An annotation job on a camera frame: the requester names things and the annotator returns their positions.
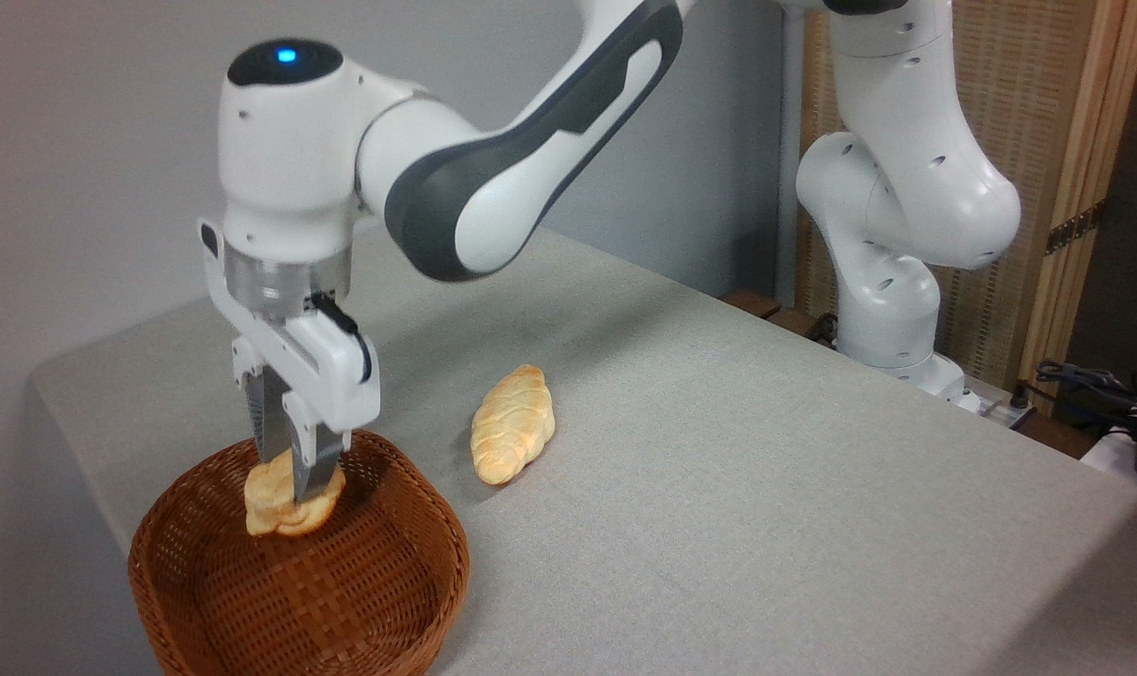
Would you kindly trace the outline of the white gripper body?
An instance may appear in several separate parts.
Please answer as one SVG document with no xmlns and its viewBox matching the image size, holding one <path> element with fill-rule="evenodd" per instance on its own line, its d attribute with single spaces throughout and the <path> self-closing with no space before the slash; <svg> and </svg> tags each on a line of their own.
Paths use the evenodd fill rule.
<svg viewBox="0 0 1137 676">
<path fill-rule="evenodd" d="M 342 329 L 325 312 L 306 311 L 284 320 L 255 315 L 230 294 L 223 274 L 225 247 L 215 227 L 198 222 L 205 282 L 211 302 L 264 364 L 337 432 L 367 426 L 382 409 L 376 348 Z"/>
</svg>

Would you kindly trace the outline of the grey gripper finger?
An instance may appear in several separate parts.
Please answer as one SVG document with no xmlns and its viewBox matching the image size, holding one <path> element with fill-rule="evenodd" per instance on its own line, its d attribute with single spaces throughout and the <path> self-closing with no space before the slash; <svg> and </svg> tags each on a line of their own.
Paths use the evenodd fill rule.
<svg viewBox="0 0 1137 676">
<path fill-rule="evenodd" d="M 350 432 L 327 427 L 294 391 L 284 394 L 284 414 L 292 439 L 294 503 L 302 504 L 327 489 L 350 445 Z"/>
<path fill-rule="evenodd" d="M 289 419 L 284 412 L 288 385 L 244 335 L 232 342 L 232 368 L 249 409 L 259 464 L 267 465 L 290 449 Z"/>
</svg>

